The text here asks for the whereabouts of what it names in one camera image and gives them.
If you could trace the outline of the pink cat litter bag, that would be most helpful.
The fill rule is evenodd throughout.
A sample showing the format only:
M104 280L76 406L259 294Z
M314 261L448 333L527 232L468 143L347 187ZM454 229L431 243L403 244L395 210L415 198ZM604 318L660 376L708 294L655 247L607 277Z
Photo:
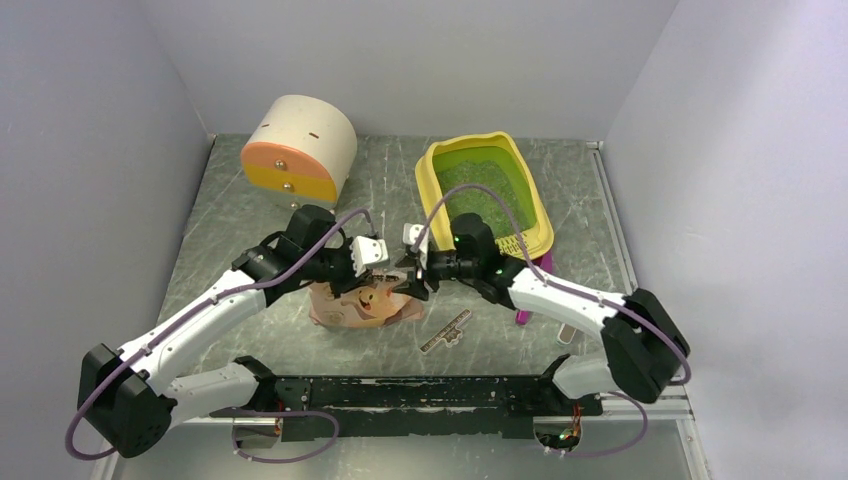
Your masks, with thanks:
M378 328L421 320L423 303L392 288L406 279L400 271L377 270L365 286L334 297L328 283L309 287L310 319L327 328Z

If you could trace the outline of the torn bag top strip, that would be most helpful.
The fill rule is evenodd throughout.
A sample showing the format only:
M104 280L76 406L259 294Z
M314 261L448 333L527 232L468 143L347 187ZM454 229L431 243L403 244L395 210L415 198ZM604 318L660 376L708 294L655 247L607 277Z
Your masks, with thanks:
M463 338L463 326L472 317L472 312L469 309L464 309L445 324L435 335L421 345L419 347L419 352L427 355L441 344L444 344L448 348L452 348Z

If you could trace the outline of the white orange cylindrical bin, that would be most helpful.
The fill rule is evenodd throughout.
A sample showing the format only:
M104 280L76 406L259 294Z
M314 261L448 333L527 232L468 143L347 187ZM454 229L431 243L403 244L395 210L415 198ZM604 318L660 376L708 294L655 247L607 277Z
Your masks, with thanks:
M305 95L277 98L241 150L248 181L297 206L334 208L354 162L351 121L330 103Z

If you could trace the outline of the yellow green litter box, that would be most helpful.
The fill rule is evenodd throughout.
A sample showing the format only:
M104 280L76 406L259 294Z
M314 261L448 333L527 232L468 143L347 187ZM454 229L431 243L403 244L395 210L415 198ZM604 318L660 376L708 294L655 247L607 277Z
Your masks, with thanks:
M431 223L431 239L440 250L453 246L450 222L476 213L486 223L500 251L532 259L553 247L554 232L539 189L516 142L507 133L472 134L432 143L415 166L424 212L430 214L449 196Z

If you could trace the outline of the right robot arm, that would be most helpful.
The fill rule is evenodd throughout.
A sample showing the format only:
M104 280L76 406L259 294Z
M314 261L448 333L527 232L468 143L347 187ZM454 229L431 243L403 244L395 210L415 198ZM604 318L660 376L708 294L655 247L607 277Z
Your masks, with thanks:
M608 391L654 403L683 370L690 347L653 292L593 290L541 271L501 253L477 214L460 215L453 232L452 248L438 250L423 225L405 224L406 251L397 264L407 279L395 292L425 301L442 282L456 281L492 304L547 316L599 343L595 352L551 365L551 380L539 389L548 412L565 413L577 399Z

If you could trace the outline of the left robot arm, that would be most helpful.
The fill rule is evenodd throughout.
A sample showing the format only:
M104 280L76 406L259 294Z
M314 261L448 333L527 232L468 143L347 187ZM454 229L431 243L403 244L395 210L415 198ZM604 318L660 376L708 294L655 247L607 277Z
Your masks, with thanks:
M354 254L360 240L343 236L358 208L341 218L322 207L297 209L287 227L245 250L217 281L177 314L119 348L100 343L82 358L77 410L64 434L73 458L136 457L170 429L220 410L284 415L277 377L251 356L217 370L185 376L202 350L287 294L309 283L346 293L364 280Z

